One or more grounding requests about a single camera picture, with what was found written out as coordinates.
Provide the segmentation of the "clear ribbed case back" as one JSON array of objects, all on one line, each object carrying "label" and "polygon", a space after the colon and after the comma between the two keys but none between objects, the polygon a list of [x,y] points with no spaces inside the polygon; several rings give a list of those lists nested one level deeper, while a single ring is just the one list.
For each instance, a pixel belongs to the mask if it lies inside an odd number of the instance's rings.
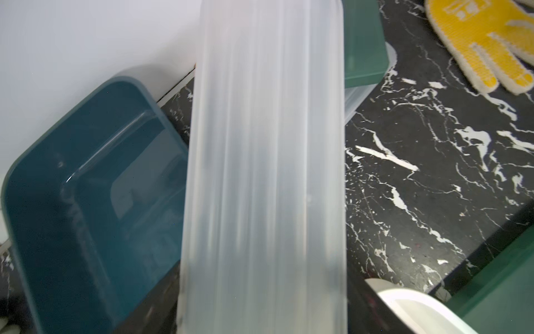
[{"label": "clear ribbed case back", "polygon": [[[387,57],[388,57],[388,68],[386,72],[391,70],[397,63],[397,53],[396,50],[389,44],[386,44]],[[354,88],[345,90],[345,112],[344,112],[344,121],[347,125],[353,116],[356,114],[357,109],[360,107],[367,97],[372,93],[377,84],[370,84],[366,86],[357,86]]]}]

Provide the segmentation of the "teal plastic storage box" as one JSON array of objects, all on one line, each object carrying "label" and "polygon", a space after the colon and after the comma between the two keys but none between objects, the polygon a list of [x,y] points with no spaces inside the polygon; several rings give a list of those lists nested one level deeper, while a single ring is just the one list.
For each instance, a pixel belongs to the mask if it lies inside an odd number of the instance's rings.
[{"label": "teal plastic storage box", "polygon": [[186,143],[130,77],[11,166],[1,207],[39,333],[111,333],[180,261],[187,166]]}]

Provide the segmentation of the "dark green case middle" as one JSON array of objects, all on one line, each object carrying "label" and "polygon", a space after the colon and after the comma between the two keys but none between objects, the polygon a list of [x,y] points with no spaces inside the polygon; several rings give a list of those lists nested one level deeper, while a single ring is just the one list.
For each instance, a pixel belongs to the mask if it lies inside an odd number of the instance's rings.
[{"label": "dark green case middle", "polygon": [[533,332],[533,227],[446,303],[477,333]]}]

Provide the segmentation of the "yellow work glove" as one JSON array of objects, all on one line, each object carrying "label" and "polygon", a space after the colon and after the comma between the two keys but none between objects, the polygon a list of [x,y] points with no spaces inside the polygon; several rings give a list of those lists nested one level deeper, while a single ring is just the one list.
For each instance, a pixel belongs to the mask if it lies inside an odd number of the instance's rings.
[{"label": "yellow work glove", "polygon": [[520,95],[533,88],[532,1],[425,2],[425,11],[439,39],[464,76],[479,92],[499,86]]}]

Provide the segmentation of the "dark green case upright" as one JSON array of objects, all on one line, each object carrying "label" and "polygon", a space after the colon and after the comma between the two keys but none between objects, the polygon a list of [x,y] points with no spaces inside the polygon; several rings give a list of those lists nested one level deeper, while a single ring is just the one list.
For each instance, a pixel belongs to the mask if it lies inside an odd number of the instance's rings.
[{"label": "dark green case upright", "polygon": [[376,0],[343,0],[344,76],[347,89],[379,83],[389,66]]}]

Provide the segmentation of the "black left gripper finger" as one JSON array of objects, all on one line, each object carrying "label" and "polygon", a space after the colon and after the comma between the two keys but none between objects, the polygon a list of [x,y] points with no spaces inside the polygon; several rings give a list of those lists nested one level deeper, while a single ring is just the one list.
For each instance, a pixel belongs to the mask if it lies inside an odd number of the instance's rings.
[{"label": "black left gripper finger", "polygon": [[354,267],[347,267],[348,333],[413,333]]}]

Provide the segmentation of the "white plastic storage box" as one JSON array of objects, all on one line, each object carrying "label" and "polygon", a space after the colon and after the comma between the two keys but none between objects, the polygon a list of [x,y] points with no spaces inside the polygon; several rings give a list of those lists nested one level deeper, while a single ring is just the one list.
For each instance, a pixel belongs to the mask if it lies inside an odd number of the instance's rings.
[{"label": "white plastic storage box", "polygon": [[423,292],[378,278],[368,278],[366,283],[414,333],[476,332],[444,304]]}]

